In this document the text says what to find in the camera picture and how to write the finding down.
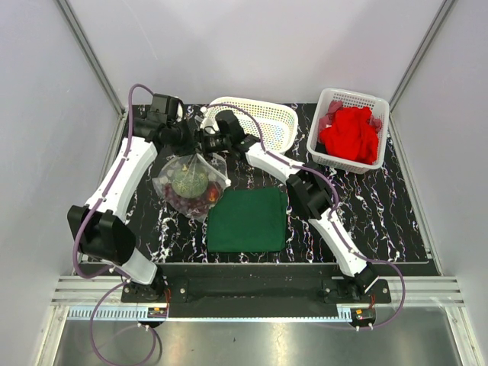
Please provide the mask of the clear zip top bag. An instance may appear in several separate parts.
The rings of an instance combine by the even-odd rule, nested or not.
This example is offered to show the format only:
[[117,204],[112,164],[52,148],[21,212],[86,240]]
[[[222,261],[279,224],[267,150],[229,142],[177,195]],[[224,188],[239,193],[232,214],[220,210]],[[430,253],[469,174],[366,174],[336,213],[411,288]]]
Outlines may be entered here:
[[216,153],[176,156],[152,179],[158,196],[188,219],[204,221],[231,185],[227,165]]

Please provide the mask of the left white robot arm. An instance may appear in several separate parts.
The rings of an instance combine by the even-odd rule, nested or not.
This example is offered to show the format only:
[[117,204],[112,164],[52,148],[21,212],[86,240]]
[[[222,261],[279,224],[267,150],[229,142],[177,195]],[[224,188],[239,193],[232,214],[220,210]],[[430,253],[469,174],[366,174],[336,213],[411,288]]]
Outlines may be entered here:
[[103,262],[103,271],[113,269],[127,284],[135,284],[145,300],[155,302],[163,296],[164,274],[136,247],[136,236],[125,224],[125,216],[140,180],[167,146],[178,153],[189,151],[191,132],[183,102],[154,94],[144,117],[128,115],[127,137],[101,185],[84,205],[73,205],[67,213],[77,275],[88,277],[79,267],[83,254]]

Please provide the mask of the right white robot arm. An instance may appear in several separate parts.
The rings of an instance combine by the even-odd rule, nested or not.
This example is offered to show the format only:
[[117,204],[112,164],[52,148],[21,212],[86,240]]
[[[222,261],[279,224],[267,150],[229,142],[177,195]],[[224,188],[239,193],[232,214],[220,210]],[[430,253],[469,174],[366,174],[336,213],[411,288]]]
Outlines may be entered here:
[[373,261],[361,253],[336,214],[339,196],[331,181],[313,163],[298,162],[266,148],[261,126],[249,112],[228,103],[216,103],[202,107],[201,115],[206,117],[213,108],[222,109],[215,116],[217,129],[209,133],[202,127],[195,133],[201,151],[227,151],[286,185],[292,210],[315,228],[335,256],[348,281],[348,297],[359,303],[367,300],[379,275]]

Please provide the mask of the green fake melon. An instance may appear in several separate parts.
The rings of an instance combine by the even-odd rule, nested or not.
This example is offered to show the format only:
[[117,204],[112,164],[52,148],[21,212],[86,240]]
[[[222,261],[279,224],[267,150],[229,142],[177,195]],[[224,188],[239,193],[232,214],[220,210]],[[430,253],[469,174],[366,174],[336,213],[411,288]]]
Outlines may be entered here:
[[177,171],[172,179],[172,189],[180,197],[196,198],[208,185],[208,175],[200,170]]

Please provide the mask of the white oval perforated basket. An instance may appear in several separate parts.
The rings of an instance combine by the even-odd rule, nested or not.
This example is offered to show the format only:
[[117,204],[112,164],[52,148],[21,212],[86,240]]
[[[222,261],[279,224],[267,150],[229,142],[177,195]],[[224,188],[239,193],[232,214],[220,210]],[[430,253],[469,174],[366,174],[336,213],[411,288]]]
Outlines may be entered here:
[[221,104],[231,104],[246,111],[256,119],[261,128],[262,141],[267,149],[277,153],[285,153],[294,144],[297,135],[298,116],[288,106],[230,96],[214,99],[210,104],[217,106],[207,109],[204,121],[201,123],[201,127],[209,132],[208,127],[218,130],[216,115],[226,109]]

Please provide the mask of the folded green cloth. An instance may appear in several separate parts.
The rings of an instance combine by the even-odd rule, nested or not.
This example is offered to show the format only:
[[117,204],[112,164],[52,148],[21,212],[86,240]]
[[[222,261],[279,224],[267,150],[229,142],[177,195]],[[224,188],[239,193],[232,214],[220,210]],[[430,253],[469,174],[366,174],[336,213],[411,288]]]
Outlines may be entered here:
[[207,250],[280,252],[287,232],[287,195],[279,188],[226,191],[209,212]]

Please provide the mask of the pink cloth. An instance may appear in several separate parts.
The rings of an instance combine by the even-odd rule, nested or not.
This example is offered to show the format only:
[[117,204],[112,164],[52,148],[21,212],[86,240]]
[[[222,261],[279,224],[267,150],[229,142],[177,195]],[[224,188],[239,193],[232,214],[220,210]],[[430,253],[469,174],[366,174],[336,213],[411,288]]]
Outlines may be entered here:
[[[351,107],[345,107],[342,101],[331,101],[326,114],[319,119],[319,132],[330,128],[335,120],[335,115],[338,111],[344,109],[351,109]],[[363,107],[365,112],[362,112],[362,116],[366,118],[366,122],[369,126],[373,127],[376,133],[379,133],[383,122],[380,118],[376,118],[369,107]]]

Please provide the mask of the white rectangular perforated basket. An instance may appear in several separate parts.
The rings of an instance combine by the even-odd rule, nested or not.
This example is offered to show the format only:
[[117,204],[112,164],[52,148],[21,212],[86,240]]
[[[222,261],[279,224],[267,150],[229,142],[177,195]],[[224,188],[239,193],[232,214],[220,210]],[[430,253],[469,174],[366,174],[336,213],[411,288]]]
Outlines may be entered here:
[[307,137],[312,160],[364,174],[384,162],[390,105],[382,98],[338,88],[322,90]]

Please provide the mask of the red cloth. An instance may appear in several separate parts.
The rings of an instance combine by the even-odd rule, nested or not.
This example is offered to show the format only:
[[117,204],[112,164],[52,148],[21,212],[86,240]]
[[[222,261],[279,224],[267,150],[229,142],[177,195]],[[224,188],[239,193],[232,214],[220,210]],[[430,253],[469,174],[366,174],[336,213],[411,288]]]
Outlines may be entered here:
[[363,107],[355,106],[338,111],[333,125],[319,132],[319,142],[328,155],[366,165],[376,162],[378,133],[367,124],[362,112]]

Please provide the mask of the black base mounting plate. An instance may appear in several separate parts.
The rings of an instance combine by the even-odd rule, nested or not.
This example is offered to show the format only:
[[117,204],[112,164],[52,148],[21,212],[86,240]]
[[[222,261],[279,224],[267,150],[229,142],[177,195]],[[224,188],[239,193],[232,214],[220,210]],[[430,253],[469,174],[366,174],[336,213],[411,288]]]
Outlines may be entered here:
[[167,264],[161,294],[141,285],[123,288],[124,303],[169,301],[172,320],[320,318],[336,307],[392,303],[388,283],[379,279],[364,294],[334,264]]

